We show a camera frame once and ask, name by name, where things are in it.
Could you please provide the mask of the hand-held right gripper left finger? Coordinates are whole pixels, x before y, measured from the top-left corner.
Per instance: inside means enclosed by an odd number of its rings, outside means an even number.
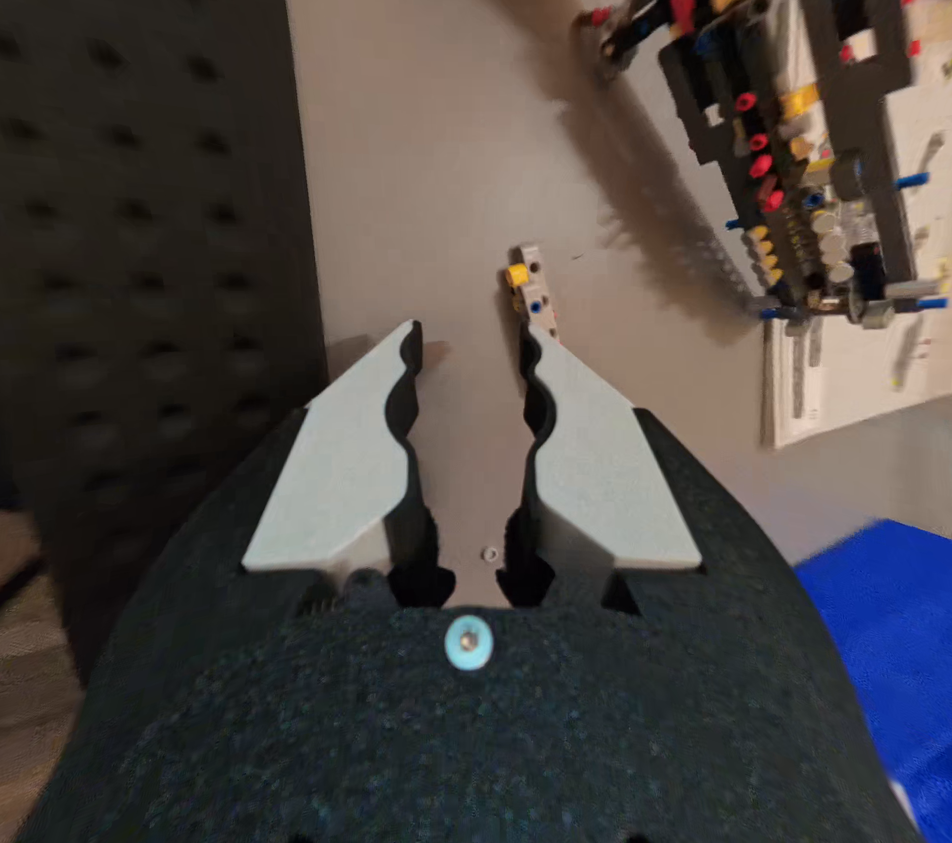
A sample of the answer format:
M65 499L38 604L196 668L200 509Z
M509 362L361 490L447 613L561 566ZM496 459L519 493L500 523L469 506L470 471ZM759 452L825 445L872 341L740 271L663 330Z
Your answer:
M422 326L399 324L315 397L244 552L250 573L351 574L424 557L410 432Z

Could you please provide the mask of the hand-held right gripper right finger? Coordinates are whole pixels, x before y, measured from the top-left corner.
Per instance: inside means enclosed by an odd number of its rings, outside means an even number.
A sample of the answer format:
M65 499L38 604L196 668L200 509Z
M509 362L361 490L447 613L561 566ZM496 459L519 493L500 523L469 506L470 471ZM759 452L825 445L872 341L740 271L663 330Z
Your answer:
M634 404L541 327L521 343L532 550L557 574L701 566Z

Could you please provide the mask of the long grey lego beam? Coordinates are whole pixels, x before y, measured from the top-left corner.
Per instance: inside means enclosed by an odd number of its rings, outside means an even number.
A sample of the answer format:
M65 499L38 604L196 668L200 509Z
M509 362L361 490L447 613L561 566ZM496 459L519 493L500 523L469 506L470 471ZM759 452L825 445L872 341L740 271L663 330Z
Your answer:
M525 264L530 270L530 282L535 282L541 285L545 285L548 289L552 307L554 308L554 295L552 290L549 287L547 275L546 275L546 266L542 258L541 249L535 244L526 244L522 245L519 248L519 254L521 257L521 263ZM520 304L521 304L521 295L520 289L517 290L519 294Z

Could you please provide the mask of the lego chassis model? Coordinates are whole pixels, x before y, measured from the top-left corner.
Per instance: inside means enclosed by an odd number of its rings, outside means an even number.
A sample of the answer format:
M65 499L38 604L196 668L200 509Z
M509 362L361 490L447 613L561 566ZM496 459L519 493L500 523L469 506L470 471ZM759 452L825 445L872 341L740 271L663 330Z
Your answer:
M944 136L901 177L888 99L914 85L916 0L622 0L572 31L604 82L662 32L659 64L698 163L715 164L765 289L761 317L803 336L843 317L884 329L943 309L920 276L907 201Z

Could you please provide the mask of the open instruction booklet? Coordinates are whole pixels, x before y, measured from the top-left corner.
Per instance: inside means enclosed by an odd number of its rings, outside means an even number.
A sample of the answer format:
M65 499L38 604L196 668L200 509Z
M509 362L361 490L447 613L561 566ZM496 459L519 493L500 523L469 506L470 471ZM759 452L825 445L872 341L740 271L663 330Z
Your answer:
M950 0L777 0L772 442L950 393Z

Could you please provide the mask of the blue plastic bin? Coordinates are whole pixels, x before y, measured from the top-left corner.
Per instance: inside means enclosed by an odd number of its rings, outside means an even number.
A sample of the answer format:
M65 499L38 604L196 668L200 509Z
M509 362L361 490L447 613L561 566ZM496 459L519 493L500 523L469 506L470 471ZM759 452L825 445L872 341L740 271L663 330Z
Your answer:
M951 840L951 540L881 519L798 563L887 777L927 841Z

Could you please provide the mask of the black perforated mat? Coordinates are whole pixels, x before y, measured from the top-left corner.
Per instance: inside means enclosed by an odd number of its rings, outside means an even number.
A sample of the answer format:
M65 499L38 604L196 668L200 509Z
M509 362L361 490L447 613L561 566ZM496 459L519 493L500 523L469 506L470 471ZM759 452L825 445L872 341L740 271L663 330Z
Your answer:
M87 684L327 382L287 0L1 0L2 456Z

